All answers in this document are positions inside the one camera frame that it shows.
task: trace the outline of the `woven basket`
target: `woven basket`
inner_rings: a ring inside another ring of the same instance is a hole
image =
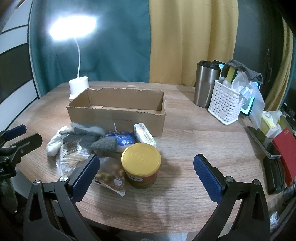
[[[244,97],[215,80],[214,91],[208,111],[224,125],[229,125],[239,116]]]

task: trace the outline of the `plastic jar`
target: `plastic jar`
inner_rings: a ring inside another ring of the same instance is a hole
[[[131,185],[143,189],[155,182],[161,156],[154,146],[136,143],[124,150],[121,163]]]

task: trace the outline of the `cardboard box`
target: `cardboard box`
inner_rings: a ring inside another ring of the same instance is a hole
[[[67,106],[72,122],[100,126],[108,131],[133,132],[144,123],[154,137],[163,133],[165,94],[137,88],[86,89]]]

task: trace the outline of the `white glove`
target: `white glove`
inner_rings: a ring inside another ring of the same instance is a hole
[[[61,146],[63,145],[63,138],[67,135],[60,135],[60,131],[69,131],[67,126],[62,127],[58,132],[51,138],[49,143],[46,145],[46,153],[48,156],[55,156]]]

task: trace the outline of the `lamp head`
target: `lamp head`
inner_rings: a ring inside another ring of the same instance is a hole
[[[58,19],[50,29],[54,40],[77,38],[91,33],[96,27],[96,19],[85,15],[72,15]]]

